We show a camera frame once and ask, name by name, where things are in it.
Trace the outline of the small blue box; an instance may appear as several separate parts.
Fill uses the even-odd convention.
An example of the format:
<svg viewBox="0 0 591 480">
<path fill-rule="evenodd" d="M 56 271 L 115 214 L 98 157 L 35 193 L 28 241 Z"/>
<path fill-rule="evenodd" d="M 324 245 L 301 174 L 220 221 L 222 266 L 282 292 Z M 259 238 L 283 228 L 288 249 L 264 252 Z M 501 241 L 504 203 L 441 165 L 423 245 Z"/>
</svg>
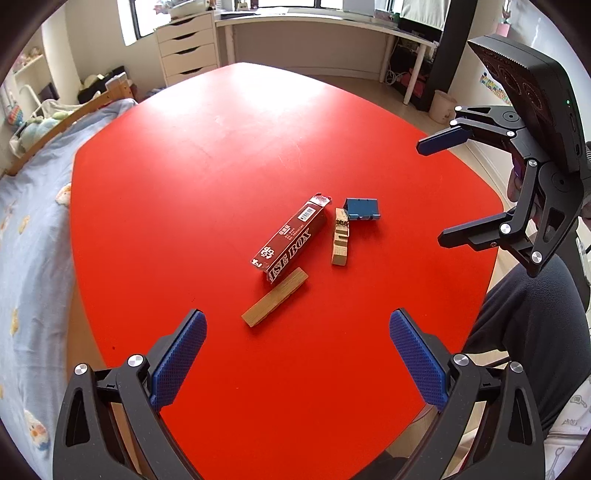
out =
<svg viewBox="0 0 591 480">
<path fill-rule="evenodd" d="M 349 221 L 369 221 L 381 218 L 378 201 L 373 198 L 346 198 L 344 209 Z"/>
</svg>

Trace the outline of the notched wooden block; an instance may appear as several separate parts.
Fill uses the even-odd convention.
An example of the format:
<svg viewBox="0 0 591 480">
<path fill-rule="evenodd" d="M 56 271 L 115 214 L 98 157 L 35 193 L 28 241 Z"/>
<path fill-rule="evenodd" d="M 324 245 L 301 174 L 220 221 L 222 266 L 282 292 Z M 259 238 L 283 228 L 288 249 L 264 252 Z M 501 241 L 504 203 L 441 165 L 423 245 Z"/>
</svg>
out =
<svg viewBox="0 0 591 480">
<path fill-rule="evenodd" d="M 349 251 L 349 217 L 346 210 L 335 208 L 335 232 L 332 240 L 332 265 L 345 266 Z"/>
</svg>

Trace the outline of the red ISE BOX carton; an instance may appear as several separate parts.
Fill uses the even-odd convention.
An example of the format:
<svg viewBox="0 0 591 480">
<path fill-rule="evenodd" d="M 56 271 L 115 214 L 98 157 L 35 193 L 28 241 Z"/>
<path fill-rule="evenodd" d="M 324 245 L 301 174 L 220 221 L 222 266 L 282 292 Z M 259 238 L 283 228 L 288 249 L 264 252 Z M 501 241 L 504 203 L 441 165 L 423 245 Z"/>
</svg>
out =
<svg viewBox="0 0 591 480">
<path fill-rule="evenodd" d="M 252 266 L 262 271 L 266 280 L 273 284 L 280 277 L 290 261 L 294 259 L 304 244 L 315 235 L 315 231 L 325 222 L 325 207 L 332 198 L 321 193 L 308 199 L 279 231 L 266 242 L 252 258 Z"/>
</svg>

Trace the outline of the white bucket on floor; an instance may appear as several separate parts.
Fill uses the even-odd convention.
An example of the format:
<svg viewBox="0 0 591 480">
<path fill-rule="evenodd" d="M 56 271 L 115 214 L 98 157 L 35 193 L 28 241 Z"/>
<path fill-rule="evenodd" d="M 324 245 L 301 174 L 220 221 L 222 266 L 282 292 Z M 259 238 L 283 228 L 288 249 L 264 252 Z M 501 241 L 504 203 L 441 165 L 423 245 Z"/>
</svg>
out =
<svg viewBox="0 0 591 480">
<path fill-rule="evenodd" d="M 429 110 L 429 117 L 439 123 L 448 124 L 455 118 L 457 100 L 450 94 L 436 90 Z"/>
</svg>

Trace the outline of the person's leg dark trousers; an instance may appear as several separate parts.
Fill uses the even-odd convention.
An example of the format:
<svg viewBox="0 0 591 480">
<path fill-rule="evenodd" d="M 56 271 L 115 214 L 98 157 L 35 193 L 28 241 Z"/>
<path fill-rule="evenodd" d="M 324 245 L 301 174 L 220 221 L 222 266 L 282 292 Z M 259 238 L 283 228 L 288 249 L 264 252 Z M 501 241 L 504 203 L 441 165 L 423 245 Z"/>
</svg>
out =
<svg viewBox="0 0 591 480">
<path fill-rule="evenodd" d="M 562 259 L 553 257 L 535 278 L 518 265 L 488 292 L 463 351 L 492 350 L 523 366 L 548 433 L 590 375 L 585 310 Z"/>
</svg>

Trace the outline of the bed with blue sheet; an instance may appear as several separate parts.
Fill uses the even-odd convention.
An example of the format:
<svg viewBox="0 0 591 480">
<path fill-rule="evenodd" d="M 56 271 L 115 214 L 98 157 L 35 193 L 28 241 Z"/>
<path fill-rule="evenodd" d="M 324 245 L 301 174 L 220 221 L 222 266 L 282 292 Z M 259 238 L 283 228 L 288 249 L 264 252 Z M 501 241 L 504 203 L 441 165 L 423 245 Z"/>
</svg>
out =
<svg viewBox="0 0 591 480">
<path fill-rule="evenodd" d="M 135 106 L 117 100 L 77 120 L 1 179 L 1 422 L 27 465 L 52 476 L 75 273 L 69 194 L 74 158 Z"/>
</svg>

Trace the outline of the white desk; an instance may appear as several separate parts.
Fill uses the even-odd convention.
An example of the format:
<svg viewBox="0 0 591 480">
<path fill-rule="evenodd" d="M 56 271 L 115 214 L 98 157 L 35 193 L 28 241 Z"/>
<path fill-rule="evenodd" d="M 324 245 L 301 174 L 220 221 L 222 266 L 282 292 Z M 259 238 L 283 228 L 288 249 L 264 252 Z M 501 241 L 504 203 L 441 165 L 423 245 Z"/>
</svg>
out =
<svg viewBox="0 0 591 480">
<path fill-rule="evenodd" d="M 304 8 L 262 8 L 215 16 L 228 64 L 250 62 L 304 75 L 339 76 L 383 83 L 394 44 L 418 45 L 404 96 L 409 104 L 426 52 L 437 45 L 394 24 L 362 15 Z"/>
</svg>

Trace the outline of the red table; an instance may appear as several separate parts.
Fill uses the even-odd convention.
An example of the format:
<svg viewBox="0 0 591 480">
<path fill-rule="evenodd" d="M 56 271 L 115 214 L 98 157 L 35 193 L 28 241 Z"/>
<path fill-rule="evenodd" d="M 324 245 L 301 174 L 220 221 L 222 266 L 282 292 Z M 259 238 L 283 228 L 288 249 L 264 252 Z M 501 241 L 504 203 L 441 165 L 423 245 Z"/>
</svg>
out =
<svg viewBox="0 0 591 480">
<path fill-rule="evenodd" d="M 132 107 L 77 152 L 78 286 L 106 363 L 190 309 L 207 332 L 163 418 L 207 479 L 347 479 L 423 409 L 390 339 L 406 309 L 452 351 L 496 252 L 440 232 L 497 193 L 421 132 L 320 81 L 240 63 Z"/>
</svg>

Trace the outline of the white drawer cabinet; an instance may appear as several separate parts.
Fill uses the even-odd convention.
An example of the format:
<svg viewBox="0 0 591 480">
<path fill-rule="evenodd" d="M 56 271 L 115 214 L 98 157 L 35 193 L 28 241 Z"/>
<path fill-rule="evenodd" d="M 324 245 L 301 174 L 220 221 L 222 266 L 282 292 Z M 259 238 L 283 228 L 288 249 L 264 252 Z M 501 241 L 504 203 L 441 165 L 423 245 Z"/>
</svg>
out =
<svg viewBox="0 0 591 480">
<path fill-rule="evenodd" d="M 166 86 L 221 66 L 214 11 L 185 16 L 155 30 Z"/>
</svg>

